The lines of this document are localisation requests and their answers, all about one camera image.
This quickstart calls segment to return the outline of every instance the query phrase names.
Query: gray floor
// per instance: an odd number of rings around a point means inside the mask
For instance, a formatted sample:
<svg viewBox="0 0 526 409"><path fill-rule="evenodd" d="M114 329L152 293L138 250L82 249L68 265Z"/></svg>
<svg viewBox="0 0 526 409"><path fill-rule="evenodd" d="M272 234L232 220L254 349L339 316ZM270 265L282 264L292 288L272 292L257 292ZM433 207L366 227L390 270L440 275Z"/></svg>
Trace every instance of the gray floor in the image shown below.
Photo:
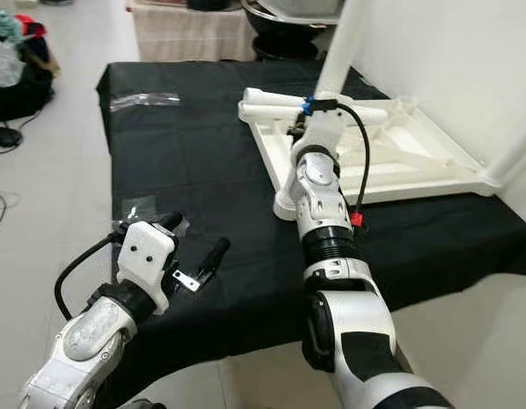
<svg viewBox="0 0 526 409"><path fill-rule="evenodd" d="M15 407L64 324L52 300L55 277L109 229L110 161L94 87L108 62L138 59L122 0L30 13L49 28L63 75L24 144L0 156L0 191L11 205L20 197L0 227L0 409ZM108 277L108 260L103 251L67 282L74 311ZM395 317L414 366L458 407L526 408L526 278L497 275ZM327 377L308 368L296 343L188 368L142 395L170 409L338 407Z"/></svg>

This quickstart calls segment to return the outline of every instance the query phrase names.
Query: blue clip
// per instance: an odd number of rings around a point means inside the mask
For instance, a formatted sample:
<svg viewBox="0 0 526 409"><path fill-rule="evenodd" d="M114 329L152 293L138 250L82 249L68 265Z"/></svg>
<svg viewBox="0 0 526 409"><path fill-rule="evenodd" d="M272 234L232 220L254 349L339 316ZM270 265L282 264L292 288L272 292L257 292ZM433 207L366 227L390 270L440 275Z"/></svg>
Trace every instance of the blue clip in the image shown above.
<svg viewBox="0 0 526 409"><path fill-rule="evenodd" d="M315 98L313 96L309 96L308 98L306 98L306 102L303 105L301 105L304 111L304 115L308 115L309 117L312 116L312 113L314 113L312 111L312 102L314 101Z"/></svg>

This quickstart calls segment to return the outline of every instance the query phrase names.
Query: black bag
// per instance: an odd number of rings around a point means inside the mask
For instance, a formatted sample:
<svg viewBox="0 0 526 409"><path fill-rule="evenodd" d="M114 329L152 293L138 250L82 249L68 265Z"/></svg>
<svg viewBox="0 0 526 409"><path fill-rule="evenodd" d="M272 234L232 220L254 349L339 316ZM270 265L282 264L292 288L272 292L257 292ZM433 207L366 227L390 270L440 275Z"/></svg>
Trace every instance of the black bag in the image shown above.
<svg viewBox="0 0 526 409"><path fill-rule="evenodd" d="M27 62L20 81L12 87L0 87L0 121L29 117L50 101L52 73Z"/></svg>

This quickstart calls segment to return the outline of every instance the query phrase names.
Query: black tablecloth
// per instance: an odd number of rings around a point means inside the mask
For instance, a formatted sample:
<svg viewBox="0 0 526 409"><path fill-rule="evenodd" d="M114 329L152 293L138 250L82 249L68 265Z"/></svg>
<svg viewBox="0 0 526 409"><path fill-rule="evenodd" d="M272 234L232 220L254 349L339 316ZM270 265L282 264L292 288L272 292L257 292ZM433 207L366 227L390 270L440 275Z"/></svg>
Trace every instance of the black tablecloth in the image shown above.
<svg viewBox="0 0 526 409"><path fill-rule="evenodd" d="M273 216L274 189L247 125L237 119L246 86L309 95L317 63L116 63L98 87L113 157L113 217L132 199L191 222L181 241L192 271L211 243L232 248L218 278L194 296L180 294L128 345L99 393L113 407L159 377L204 360L299 339L303 261L293 222ZM113 97L173 92L178 107L129 107ZM357 99L385 98L352 72ZM496 272L526 274L526 223L496 197L462 194L367 206L360 258L390 306L461 291Z"/></svg>

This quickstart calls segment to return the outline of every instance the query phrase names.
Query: cable connector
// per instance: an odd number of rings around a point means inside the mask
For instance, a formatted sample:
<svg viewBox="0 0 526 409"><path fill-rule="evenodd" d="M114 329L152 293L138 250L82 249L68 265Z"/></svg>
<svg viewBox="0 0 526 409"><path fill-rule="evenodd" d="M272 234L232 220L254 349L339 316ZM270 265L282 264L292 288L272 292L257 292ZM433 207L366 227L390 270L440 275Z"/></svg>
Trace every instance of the cable connector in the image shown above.
<svg viewBox="0 0 526 409"><path fill-rule="evenodd" d="M307 116L311 116L315 111L331 111L338 108L337 100L317 100L313 96L306 98L306 102L301 106Z"/></svg>
<svg viewBox="0 0 526 409"><path fill-rule="evenodd" d="M353 213L350 213L350 223L356 228L360 228L361 226L363 226L363 214L359 211L354 211Z"/></svg>

